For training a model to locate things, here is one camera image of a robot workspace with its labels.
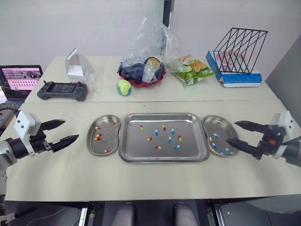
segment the tissue box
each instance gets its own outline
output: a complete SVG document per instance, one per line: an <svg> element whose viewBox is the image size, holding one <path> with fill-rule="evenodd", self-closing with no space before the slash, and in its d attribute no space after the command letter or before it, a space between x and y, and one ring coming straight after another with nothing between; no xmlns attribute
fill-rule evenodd
<svg viewBox="0 0 301 226"><path fill-rule="evenodd" d="M214 59L213 51L207 52L206 60L212 71L215 72L217 80L223 82L224 87L258 87L262 82L261 74L255 67L252 73L221 72Z"/></svg>
<svg viewBox="0 0 301 226"><path fill-rule="evenodd" d="M82 55L77 54L75 48L65 60L66 73L70 81L86 82L88 77L94 73L93 67L88 59Z"/></svg>

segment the person's leg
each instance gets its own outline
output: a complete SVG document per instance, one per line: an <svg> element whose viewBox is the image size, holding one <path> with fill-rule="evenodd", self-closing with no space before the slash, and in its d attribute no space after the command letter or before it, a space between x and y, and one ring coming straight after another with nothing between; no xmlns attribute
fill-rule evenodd
<svg viewBox="0 0 301 226"><path fill-rule="evenodd" d="M174 206L175 226L198 226L198 221L189 206L178 203Z"/></svg>
<svg viewBox="0 0 301 226"><path fill-rule="evenodd" d="M131 202L127 202L115 214L111 226L134 226L135 210Z"/></svg>

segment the black game controller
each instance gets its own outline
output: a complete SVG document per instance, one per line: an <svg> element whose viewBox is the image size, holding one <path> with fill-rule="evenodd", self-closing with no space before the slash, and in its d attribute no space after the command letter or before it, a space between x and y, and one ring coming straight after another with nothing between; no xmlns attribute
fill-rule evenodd
<svg viewBox="0 0 301 226"><path fill-rule="evenodd" d="M69 97L77 101L84 101L87 98L88 88L85 83L55 83L45 82L44 86L38 91L37 96L43 100L49 97Z"/></svg>

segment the laptop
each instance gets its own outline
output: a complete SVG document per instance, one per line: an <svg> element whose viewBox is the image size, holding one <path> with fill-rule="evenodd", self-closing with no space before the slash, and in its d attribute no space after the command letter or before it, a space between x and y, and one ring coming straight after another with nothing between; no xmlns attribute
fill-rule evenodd
<svg viewBox="0 0 301 226"><path fill-rule="evenodd" d="M0 85L6 106L20 108L43 75L40 65L0 66Z"/></svg>

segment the laptop screen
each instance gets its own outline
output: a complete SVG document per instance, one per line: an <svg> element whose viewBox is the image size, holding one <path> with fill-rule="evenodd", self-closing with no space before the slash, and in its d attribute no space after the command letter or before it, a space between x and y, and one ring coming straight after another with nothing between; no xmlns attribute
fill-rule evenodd
<svg viewBox="0 0 301 226"><path fill-rule="evenodd" d="M39 65L0 66L0 85L7 100L25 100L42 74Z"/></svg>

